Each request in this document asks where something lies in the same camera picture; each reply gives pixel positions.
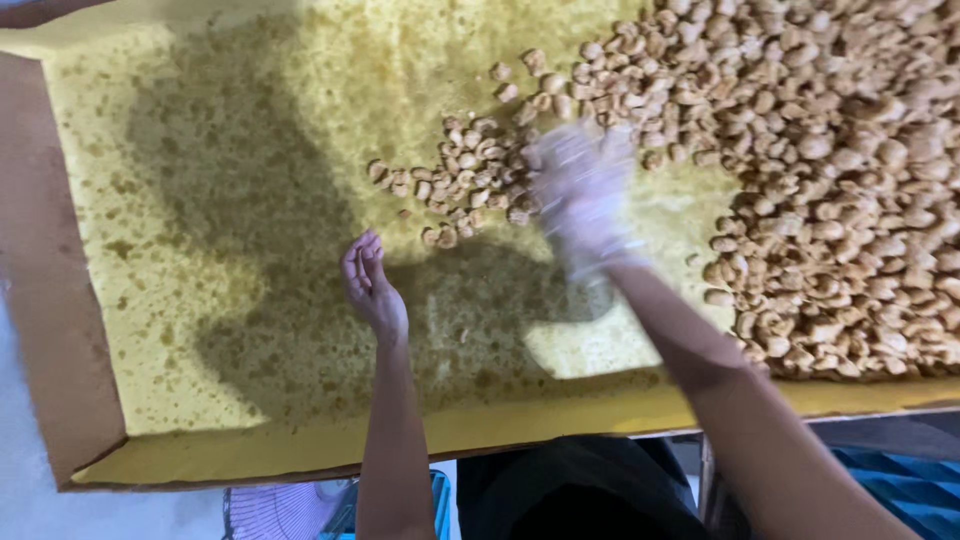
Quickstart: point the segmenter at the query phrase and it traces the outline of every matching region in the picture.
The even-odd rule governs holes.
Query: forearm
[[[377,345],[357,501],[361,538],[433,537],[433,495],[406,337]]]
[[[830,455],[777,388],[652,272],[609,275],[689,399],[754,525],[781,538],[910,538]]]

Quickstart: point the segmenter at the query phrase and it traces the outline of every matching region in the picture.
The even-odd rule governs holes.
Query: person
[[[540,171],[540,222],[569,274],[601,276],[625,297],[707,435],[718,470],[754,531],[778,539],[903,539],[914,532],[877,503],[791,410],[767,377],[665,285],[618,225],[629,135],[578,126],[526,155]],[[348,301],[376,336],[370,427],[361,469],[361,540],[434,536],[429,461],[408,358],[403,299],[367,231],[341,259]],[[561,437],[533,450],[458,461],[464,538],[707,538],[662,443]]]

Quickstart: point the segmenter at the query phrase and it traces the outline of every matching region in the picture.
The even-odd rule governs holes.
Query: bare hand
[[[367,229],[340,259],[347,302],[370,323],[380,343],[406,339],[410,323],[400,293],[383,273],[380,236]]]

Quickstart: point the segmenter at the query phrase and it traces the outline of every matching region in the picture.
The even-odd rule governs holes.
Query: hand
[[[400,293],[383,273],[380,236],[367,229],[340,259],[347,302],[370,323],[381,344],[406,340],[410,323]]]
[[[540,221],[571,278],[613,261],[638,262],[619,220],[634,165],[628,129],[610,128],[598,140],[581,126],[562,126],[525,157],[540,169],[533,185]]]

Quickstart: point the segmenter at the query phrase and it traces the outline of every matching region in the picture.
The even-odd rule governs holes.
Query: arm
[[[628,134],[611,129],[597,145],[567,126],[532,151],[540,220],[571,276],[602,269],[626,297],[765,538],[917,538],[851,478],[732,339],[627,249],[616,216],[631,176]]]
[[[765,538],[917,538],[830,454],[732,339],[642,266],[607,270]]]
[[[347,299],[376,335],[370,427],[357,499],[360,538],[433,538],[433,493],[407,346],[406,306],[383,272],[380,237],[360,235],[340,261]]]

